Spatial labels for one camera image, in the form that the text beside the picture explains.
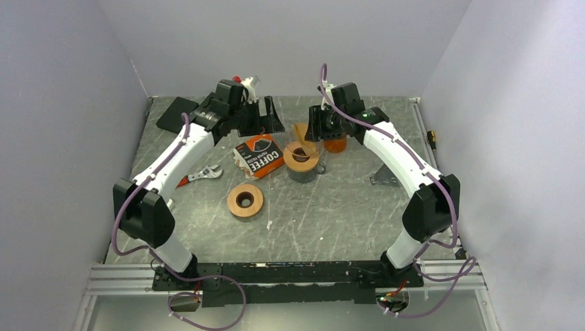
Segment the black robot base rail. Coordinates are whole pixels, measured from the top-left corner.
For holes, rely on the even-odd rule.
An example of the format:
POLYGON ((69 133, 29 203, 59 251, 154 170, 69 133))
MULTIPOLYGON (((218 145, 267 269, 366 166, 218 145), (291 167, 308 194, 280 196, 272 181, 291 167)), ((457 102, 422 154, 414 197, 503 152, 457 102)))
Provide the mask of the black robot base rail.
POLYGON ((152 280, 155 292, 200 290, 205 308, 242 302, 368 304, 385 290, 423 285, 424 280, 412 267, 390 274, 378 260, 199 263, 197 271, 188 272, 183 279, 158 266, 152 280))

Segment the wooden dripper ring holder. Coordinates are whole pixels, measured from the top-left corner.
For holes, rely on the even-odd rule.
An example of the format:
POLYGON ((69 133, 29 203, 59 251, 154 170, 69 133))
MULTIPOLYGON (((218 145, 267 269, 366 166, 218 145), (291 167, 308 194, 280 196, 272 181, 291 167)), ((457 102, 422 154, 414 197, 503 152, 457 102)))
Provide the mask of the wooden dripper ring holder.
POLYGON ((317 167, 319 153, 314 148, 307 148, 298 141, 289 143, 283 149, 286 166, 295 172, 309 172, 317 167))

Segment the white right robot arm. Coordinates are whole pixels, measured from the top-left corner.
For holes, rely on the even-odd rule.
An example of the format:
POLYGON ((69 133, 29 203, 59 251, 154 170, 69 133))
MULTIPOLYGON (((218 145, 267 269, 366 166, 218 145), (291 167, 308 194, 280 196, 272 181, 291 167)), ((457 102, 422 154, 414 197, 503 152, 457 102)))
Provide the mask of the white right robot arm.
POLYGON ((424 161, 400 136, 389 116, 367 108, 355 83, 318 86, 323 100, 309 109, 307 141, 330 141, 347 135, 379 157, 410 199, 401 232, 381 255, 380 277, 389 286, 406 278, 407 269, 433 237, 457 222, 460 182, 424 161))

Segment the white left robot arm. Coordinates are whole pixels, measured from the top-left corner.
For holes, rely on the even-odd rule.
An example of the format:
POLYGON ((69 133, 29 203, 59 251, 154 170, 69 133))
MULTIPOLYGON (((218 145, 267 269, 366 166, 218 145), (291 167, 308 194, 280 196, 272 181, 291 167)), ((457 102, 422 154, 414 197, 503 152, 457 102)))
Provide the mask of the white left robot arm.
POLYGON ((266 114, 260 113, 258 85, 257 77, 222 79, 201 103, 179 99, 175 107, 181 128, 175 140, 143 172, 113 186, 110 245, 115 254, 149 250, 178 288, 197 283, 197 258, 178 239, 167 202, 195 162, 233 130, 241 137, 284 131, 271 96, 264 99, 266 114))

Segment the brown paper coffee filter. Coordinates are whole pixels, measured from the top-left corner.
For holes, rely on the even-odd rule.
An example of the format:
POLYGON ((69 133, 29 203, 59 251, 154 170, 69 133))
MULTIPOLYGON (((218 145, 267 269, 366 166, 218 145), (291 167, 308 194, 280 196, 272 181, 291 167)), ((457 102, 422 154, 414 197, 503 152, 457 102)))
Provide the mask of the brown paper coffee filter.
POLYGON ((318 149, 317 149, 315 143, 313 143, 312 141, 306 140, 306 133, 308 131, 308 124, 307 123, 294 123, 292 125, 292 128, 294 130, 297 141, 299 142, 300 147, 303 150, 303 152, 309 157, 314 156, 314 155, 318 155, 318 149))

